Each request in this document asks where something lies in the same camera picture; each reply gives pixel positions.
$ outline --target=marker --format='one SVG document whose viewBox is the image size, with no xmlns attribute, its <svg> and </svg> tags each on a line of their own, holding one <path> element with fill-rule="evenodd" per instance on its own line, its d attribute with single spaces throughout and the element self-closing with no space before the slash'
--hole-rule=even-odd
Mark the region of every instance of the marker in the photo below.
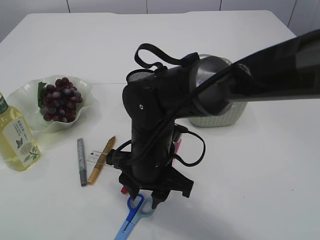
<svg viewBox="0 0 320 240">
<path fill-rule="evenodd" d="M 112 138 L 110 138 L 108 143 L 104 147 L 103 153 L 108 154 L 110 150 L 113 148 L 113 146 L 115 145 L 115 142 L 116 142 L 116 136 L 113 136 Z M 100 174 L 101 169 L 104 167 L 105 162 L 106 162 L 106 155 L 101 154 L 89 177 L 89 180 L 88 180 L 89 185 L 93 185 L 95 183 L 95 181 L 97 180 Z"/>
<path fill-rule="evenodd" d="M 86 168 L 86 159 L 85 159 L 85 143 L 83 138 L 79 138 L 76 141 L 77 150 L 78 150 L 78 163 L 79 163 L 79 174 L 80 174 L 80 183 L 82 187 L 87 186 L 87 168 Z"/>
</svg>

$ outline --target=blue scissors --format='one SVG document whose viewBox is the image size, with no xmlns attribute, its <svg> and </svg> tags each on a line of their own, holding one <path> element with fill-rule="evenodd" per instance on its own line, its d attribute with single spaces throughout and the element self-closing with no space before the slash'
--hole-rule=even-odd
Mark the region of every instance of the blue scissors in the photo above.
<svg viewBox="0 0 320 240">
<path fill-rule="evenodd" d="M 130 201 L 132 200 L 132 198 L 129 197 L 127 202 L 129 215 L 126 217 L 126 220 L 122 224 L 114 240 L 127 239 L 139 219 L 149 217 L 154 213 L 154 209 L 150 210 L 149 212 L 143 212 L 144 205 L 148 202 L 152 205 L 152 200 L 148 198 L 145 199 L 142 194 L 138 194 L 138 197 L 140 197 L 141 199 L 136 207 L 132 207 L 130 205 Z"/>
</svg>

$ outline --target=grapes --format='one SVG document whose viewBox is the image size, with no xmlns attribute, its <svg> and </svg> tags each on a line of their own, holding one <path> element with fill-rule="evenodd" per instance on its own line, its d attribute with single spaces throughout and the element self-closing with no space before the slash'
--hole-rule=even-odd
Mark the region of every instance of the grapes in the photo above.
<svg viewBox="0 0 320 240">
<path fill-rule="evenodd" d="M 68 123 L 70 123 L 70 122 L 72 122 L 72 121 L 75 120 L 76 115 L 72 114 L 71 112 L 67 112 L 67 113 L 65 114 L 65 117 L 66 117 Z"/>
<path fill-rule="evenodd" d="M 72 93 L 72 91 L 71 91 L 70 89 L 68 89 L 68 88 L 65 88 L 65 89 L 63 90 L 63 94 L 64 94 L 65 96 L 70 96 L 71 93 Z"/>
<path fill-rule="evenodd" d="M 61 105 L 61 101 L 58 100 L 58 99 L 55 99 L 55 100 L 53 100 L 53 104 L 54 104 L 54 106 L 55 106 L 56 108 L 58 108 L 58 107 L 60 107 L 60 105 Z"/>
<path fill-rule="evenodd" d="M 79 99 L 76 96 L 71 97 L 70 100 L 74 103 L 77 103 L 79 101 Z"/>
<path fill-rule="evenodd" d="M 61 92 L 54 91 L 51 96 L 53 99 L 59 99 L 61 98 Z"/>
<path fill-rule="evenodd" d="M 82 103 L 81 93 L 67 77 L 57 79 L 55 86 L 43 88 L 45 121 L 70 123 L 76 119 L 76 104 Z"/>
<path fill-rule="evenodd" d="M 81 97 L 81 93 L 79 91 L 74 91 L 73 95 L 77 98 Z"/>
<path fill-rule="evenodd" d="M 56 91 L 56 87 L 49 84 L 48 86 L 46 86 L 46 90 L 48 91 L 48 93 L 52 94 L 54 91 Z"/>
<path fill-rule="evenodd" d="M 60 116 L 64 116 L 64 115 L 66 115 L 66 111 L 63 110 L 63 109 L 60 109 L 60 110 L 58 111 L 58 114 L 59 114 Z"/>
<path fill-rule="evenodd" d="M 75 105 L 75 103 L 73 101 L 69 101 L 65 106 L 68 109 L 74 109 L 76 107 L 76 105 Z"/>
<path fill-rule="evenodd" d="M 50 99 L 50 98 L 45 97 L 45 98 L 43 99 L 43 104 L 44 104 L 45 106 L 49 106 L 50 103 L 51 103 L 51 99 Z"/>
<path fill-rule="evenodd" d="M 46 114 L 55 114 L 57 109 L 55 107 L 45 106 L 44 111 Z"/>
<path fill-rule="evenodd" d="M 67 77 L 63 77 L 62 78 L 62 83 L 63 84 L 68 84 L 69 83 L 69 79 Z"/>
<path fill-rule="evenodd" d="M 55 86 L 56 86 L 57 88 L 61 88 L 61 87 L 62 87 L 62 80 L 61 80 L 61 79 L 57 79 L 57 80 L 55 81 Z"/>
<path fill-rule="evenodd" d="M 46 114 L 43 116 L 43 119 L 46 120 L 47 122 L 51 121 L 52 120 L 52 117 L 50 114 Z"/>
<path fill-rule="evenodd" d="M 52 120 L 55 121 L 55 122 L 59 122 L 59 121 L 60 121 L 60 116 L 54 115 L 54 116 L 52 117 Z"/>
</svg>

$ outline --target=glass bowl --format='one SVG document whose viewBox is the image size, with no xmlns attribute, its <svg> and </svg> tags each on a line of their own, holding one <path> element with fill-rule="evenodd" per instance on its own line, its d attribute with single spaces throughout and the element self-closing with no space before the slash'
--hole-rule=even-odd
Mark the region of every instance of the glass bowl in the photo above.
<svg viewBox="0 0 320 240">
<path fill-rule="evenodd" d="M 74 121 L 45 121 L 43 115 L 40 113 L 40 108 L 38 107 L 38 83 L 43 82 L 46 84 L 55 85 L 56 80 L 63 77 L 67 77 L 73 83 L 73 85 L 81 93 L 83 101 L 82 103 L 77 103 L 76 105 L 76 115 Z M 79 117 L 84 114 L 85 110 L 94 103 L 94 97 L 91 93 L 91 90 L 92 86 L 78 77 L 53 75 L 29 81 L 22 87 L 12 92 L 6 98 L 6 101 L 8 105 L 16 107 L 20 110 L 32 131 L 55 132 L 70 128 L 79 119 Z"/>
</svg>

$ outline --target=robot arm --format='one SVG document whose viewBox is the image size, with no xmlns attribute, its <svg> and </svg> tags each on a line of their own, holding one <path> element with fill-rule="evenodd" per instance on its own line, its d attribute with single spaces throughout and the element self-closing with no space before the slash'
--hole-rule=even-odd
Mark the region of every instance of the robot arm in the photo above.
<svg viewBox="0 0 320 240">
<path fill-rule="evenodd" d="M 145 63 L 139 50 L 148 50 L 167 63 Z M 320 98 L 320 30 L 256 52 L 231 65 L 219 57 L 192 53 L 174 59 L 151 44 L 142 44 L 134 59 L 144 69 L 127 76 L 122 93 L 132 119 L 132 138 L 107 157 L 121 169 L 119 182 L 134 199 L 140 189 L 152 191 L 152 208 L 170 191 L 189 197 L 193 181 L 172 167 L 173 158 L 187 167 L 205 152 L 200 136 L 175 124 L 175 119 L 218 116 L 233 102 Z M 204 151 L 194 164 L 174 154 L 173 136 L 191 133 L 203 141 Z M 131 152 L 121 151 L 131 144 Z"/>
</svg>

